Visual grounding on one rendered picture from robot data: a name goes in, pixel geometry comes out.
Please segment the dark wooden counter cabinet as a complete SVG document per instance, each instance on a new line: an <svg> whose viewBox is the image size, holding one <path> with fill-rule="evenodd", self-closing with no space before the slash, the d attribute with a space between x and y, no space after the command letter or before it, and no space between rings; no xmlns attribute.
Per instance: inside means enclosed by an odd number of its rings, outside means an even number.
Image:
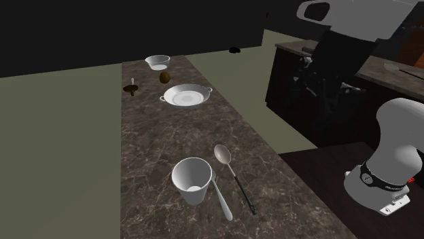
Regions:
<svg viewBox="0 0 424 239"><path fill-rule="evenodd" d="M278 43L266 93L266 105L317 147L365 142L376 148L378 108L388 100L407 98L424 104L424 70L418 77L402 72L397 62L369 56L338 90L311 66L319 42Z"/></svg>

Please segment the dark robot stand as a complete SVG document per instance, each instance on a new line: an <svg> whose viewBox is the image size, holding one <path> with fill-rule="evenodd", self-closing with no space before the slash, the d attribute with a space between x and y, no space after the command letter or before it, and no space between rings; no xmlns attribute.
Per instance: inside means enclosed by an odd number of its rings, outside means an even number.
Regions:
<svg viewBox="0 0 424 239"><path fill-rule="evenodd" d="M416 183L408 185L410 203L389 216L363 207L345 191L344 173L373 153L360 142L279 156L358 239L424 239L424 189Z"/></svg>

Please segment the clear glass bowl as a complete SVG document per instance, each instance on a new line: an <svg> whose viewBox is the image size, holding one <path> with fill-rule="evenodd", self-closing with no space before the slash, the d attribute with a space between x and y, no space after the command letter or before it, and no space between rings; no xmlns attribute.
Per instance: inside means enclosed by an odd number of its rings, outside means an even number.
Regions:
<svg viewBox="0 0 424 239"><path fill-rule="evenodd" d="M171 57L167 55L154 55L145 59L150 69L154 71L162 71L168 68Z"/></svg>

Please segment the white spoon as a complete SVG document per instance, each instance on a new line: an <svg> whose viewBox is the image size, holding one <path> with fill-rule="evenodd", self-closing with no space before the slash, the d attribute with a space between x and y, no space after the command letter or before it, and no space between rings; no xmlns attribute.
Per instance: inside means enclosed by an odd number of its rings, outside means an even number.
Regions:
<svg viewBox="0 0 424 239"><path fill-rule="evenodd" d="M215 182L215 177L216 177L216 173L215 173L215 171L214 171L214 170L212 170L211 182L213 183L214 188L215 188L215 190L216 190L216 192L217 192L217 196L218 196L218 198L219 198L219 203L220 203L220 205L221 205L221 208L222 208L222 210L223 210L223 213L224 213L224 215L225 215L226 219L227 219L228 221L231 221L231 220L233 220L232 212L231 212L231 210L229 209L229 207L228 207L228 205L227 205L227 203L226 203L226 201L225 201L225 199L224 199L223 195L221 194L221 192L220 192L220 190L219 190L219 187L217 186L217 183Z"/></svg>

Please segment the white cup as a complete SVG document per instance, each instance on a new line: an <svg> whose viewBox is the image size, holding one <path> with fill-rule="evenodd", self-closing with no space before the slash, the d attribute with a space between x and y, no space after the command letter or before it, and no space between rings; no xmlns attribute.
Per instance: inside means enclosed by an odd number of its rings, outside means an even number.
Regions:
<svg viewBox="0 0 424 239"><path fill-rule="evenodd" d="M173 185L192 206L200 204L212 177L210 164L202 158L190 157L178 162L171 173Z"/></svg>

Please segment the white two-handled dish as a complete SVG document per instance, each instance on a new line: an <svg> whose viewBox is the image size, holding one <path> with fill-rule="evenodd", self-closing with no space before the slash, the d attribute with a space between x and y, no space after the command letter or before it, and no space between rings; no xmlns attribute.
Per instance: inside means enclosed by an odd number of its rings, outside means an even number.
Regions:
<svg viewBox="0 0 424 239"><path fill-rule="evenodd" d="M198 84L179 84L169 88L160 100L176 107L193 107L207 101L212 91Z"/></svg>

